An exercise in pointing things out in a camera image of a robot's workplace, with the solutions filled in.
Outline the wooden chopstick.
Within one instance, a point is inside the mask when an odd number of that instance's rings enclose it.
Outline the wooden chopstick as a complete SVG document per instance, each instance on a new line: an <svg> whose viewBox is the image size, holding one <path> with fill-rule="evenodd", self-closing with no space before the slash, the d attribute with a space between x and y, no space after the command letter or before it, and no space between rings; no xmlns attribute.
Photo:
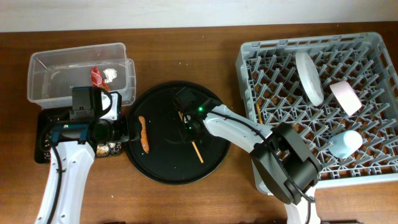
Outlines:
<svg viewBox="0 0 398 224"><path fill-rule="evenodd" d="M181 112L178 111L178 115L179 115L179 117L180 117L180 120L181 120L182 122L184 122L183 116L182 116ZM203 158L202 158L202 156L201 156L201 154L200 154L200 152L199 152L199 150L198 150L198 148L197 148L197 145L196 145L195 142L193 142L193 141L191 142L191 144L192 144L192 146L193 146L193 148L194 148L194 150L195 150L195 152L196 152L196 154L197 154L197 156L198 156L200 162L203 164L204 161L203 161Z"/></svg>
<svg viewBox="0 0 398 224"><path fill-rule="evenodd" d="M264 124L263 118L262 118L262 115L261 115L261 109L260 109L260 106L258 105L258 103L256 103L256 111L257 111L259 123L260 124Z"/></svg>

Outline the white tissue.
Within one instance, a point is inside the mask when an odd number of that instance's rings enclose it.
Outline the white tissue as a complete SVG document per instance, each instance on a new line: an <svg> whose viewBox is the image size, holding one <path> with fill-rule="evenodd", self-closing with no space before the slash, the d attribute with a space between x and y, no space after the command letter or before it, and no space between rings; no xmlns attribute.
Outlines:
<svg viewBox="0 0 398 224"><path fill-rule="evenodd" d="M113 80L116 79L118 76L117 70L113 68L107 68L103 71L103 73L105 74L106 77L104 80L105 83L113 82Z"/></svg>

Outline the grey round plate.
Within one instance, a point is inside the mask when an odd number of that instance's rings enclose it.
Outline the grey round plate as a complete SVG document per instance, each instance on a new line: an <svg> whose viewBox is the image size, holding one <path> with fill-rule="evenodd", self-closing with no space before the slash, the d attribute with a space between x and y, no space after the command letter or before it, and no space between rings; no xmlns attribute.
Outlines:
<svg viewBox="0 0 398 224"><path fill-rule="evenodd" d="M308 99L314 106L319 106L324 100L322 84L317 68L309 56L305 52L297 52L295 54L295 63L303 89Z"/></svg>

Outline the food scraps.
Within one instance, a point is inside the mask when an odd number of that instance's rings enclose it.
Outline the food scraps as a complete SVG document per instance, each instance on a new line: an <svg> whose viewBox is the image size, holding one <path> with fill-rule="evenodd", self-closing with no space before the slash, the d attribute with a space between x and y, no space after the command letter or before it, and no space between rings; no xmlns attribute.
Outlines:
<svg viewBox="0 0 398 224"><path fill-rule="evenodd" d="M122 151L121 143L109 142L97 146L96 157L117 156Z"/></svg>

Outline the light blue plastic cup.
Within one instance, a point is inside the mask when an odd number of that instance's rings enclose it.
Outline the light blue plastic cup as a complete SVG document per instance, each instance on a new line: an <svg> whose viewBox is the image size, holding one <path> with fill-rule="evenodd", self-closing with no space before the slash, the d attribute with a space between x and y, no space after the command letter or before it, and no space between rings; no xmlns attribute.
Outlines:
<svg viewBox="0 0 398 224"><path fill-rule="evenodd" d="M333 136L329 142L332 143L330 153L339 159L346 159L362 146L363 139L358 132L349 130Z"/></svg>

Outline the orange carrot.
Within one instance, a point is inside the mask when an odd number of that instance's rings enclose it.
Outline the orange carrot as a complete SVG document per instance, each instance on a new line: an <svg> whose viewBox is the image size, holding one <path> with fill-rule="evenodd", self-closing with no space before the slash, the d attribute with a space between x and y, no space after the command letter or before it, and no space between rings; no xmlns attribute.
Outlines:
<svg viewBox="0 0 398 224"><path fill-rule="evenodd" d="M146 120L143 116L139 116L139 122L141 124L141 146L146 154L149 153L149 143L147 139L146 131Z"/></svg>

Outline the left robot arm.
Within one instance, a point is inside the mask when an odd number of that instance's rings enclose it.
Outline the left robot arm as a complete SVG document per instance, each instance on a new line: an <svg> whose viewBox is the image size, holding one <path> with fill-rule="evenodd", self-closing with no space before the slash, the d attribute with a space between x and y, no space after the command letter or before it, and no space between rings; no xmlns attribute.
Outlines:
<svg viewBox="0 0 398 224"><path fill-rule="evenodd" d="M50 121L40 134L50 170L36 223L79 223L88 173L98 146L129 140L121 95L99 87L76 87L72 107Z"/></svg>

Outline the red snack wrapper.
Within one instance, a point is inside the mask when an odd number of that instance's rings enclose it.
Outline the red snack wrapper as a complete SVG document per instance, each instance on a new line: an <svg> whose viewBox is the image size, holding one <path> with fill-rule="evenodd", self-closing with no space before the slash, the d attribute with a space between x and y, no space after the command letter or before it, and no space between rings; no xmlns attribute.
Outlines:
<svg viewBox="0 0 398 224"><path fill-rule="evenodd" d="M90 69L90 78L93 86L110 91L110 88L103 80L102 74L98 67L93 67Z"/></svg>

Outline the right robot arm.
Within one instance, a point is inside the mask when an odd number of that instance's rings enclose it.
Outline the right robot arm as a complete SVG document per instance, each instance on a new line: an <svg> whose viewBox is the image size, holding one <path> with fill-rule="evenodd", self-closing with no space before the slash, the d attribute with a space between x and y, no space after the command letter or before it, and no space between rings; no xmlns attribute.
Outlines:
<svg viewBox="0 0 398 224"><path fill-rule="evenodd" d="M253 122L216 99L199 98L186 87L175 94L174 105L182 115L186 141L210 134L249 153L268 191L284 204L288 223L321 222L315 186L322 166L291 125Z"/></svg>

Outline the pink bowl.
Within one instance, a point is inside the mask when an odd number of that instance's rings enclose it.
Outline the pink bowl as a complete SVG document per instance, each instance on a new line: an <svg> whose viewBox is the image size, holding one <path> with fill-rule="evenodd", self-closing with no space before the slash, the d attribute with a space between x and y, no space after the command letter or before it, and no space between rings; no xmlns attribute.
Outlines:
<svg viewBox="0 0 398 224"><path fill-rule="evenodd" d="M360 99L347 81L332 84L330 89L348 116L354 115L362 107Z"/></svg>

